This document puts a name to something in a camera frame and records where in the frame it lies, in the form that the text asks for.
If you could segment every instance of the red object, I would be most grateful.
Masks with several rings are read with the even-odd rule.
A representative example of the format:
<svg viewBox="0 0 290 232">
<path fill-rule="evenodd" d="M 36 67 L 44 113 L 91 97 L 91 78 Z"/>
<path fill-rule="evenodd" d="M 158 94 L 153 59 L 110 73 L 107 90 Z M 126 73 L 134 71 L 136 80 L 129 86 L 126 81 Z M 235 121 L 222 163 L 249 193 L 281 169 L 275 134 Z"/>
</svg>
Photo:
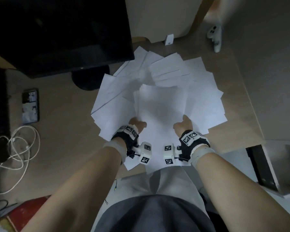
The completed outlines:
<svg viewBox="0 0 290 232">
<path fill-rule="evenodd" d="M 11 211 L 7 218 L 14 227 L 14 230 L 20 232 L 48 198 L 49 196 L 46 196 L 26 201 Z"/>
</svg>

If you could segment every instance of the smartphone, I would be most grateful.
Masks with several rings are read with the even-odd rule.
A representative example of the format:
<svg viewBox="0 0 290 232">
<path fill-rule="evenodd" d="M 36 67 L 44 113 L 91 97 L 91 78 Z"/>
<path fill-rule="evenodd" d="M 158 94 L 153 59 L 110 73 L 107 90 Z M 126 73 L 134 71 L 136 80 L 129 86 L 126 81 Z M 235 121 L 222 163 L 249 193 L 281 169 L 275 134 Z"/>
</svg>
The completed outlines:
<svg viewBox="0 0 290 232">
<path fill-rule="evenodd" d="M 23 114 L 22 123 L 30 124 L 40 120 L 38 89 L 25 90 L 22 93 Z"/>
</svg>

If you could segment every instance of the gray shirt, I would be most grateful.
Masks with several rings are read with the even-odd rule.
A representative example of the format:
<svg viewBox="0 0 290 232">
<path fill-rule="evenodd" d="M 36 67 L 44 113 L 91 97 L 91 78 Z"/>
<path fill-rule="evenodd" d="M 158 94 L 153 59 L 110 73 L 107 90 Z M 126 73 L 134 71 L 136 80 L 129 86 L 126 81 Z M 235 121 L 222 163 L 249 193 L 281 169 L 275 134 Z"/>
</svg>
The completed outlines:
<svg viewBox="0 0 290 232">
<path fill-rule="evenodd" d="M 195 205 L 166 195 L 129 198 L 112 205 L 95 232 L 215 232 L 208 216 Z"/>
</svg>

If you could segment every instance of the person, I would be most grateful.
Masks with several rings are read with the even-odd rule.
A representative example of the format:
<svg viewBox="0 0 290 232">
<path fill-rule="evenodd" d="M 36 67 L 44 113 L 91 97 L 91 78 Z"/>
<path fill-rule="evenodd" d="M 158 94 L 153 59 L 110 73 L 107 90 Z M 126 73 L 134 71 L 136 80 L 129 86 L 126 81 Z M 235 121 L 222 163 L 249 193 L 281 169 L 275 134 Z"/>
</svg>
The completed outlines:
<svg viewBox="0 0 290 232">
<path fill-rule="evenodd" d="M 139 133 L 146 127 L 136 118 L 129 124 Z M 193 129 L 186 116 L 173 128 L 178 137 Z M 121 137 L 113 140 L 126 151 Z M 290 231 L 290 215 L 266 191 L 214 151 L 201 151 L 205 148 L 209 147 L 193 151 L 191 163 L 229 231 Z M 115 180 L 126 157 L 117 149 L 102 148 L 57 189 L 22 231 L 215 231 L 182 167 L 161 169 L 154 194 L 146 173 Z"/>
</svg>

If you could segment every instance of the white pants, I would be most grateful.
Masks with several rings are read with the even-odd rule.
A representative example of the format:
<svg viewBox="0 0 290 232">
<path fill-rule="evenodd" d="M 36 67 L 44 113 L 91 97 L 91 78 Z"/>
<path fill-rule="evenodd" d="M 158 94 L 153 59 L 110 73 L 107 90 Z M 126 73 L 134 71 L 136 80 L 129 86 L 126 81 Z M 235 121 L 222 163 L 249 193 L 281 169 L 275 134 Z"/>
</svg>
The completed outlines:
<svg viewBox="0 0 290 232">
<path fill-rule="evenodd" d="M 160 181 L 157 195 L 169 195 L 186 200 L 200 208 L 208 216 L 201 195 L 182 167 L 166 167 L 159 171 Z M 149 184 L 150 177 L 151 175 L 141 173 L 115 180 L 106 197 L 106 202 L 104 201 L 97 214 L 91 231 L 95 230 L 102 214 L 113 204 L 136 196 L 153 195 Z"/>
</svg>

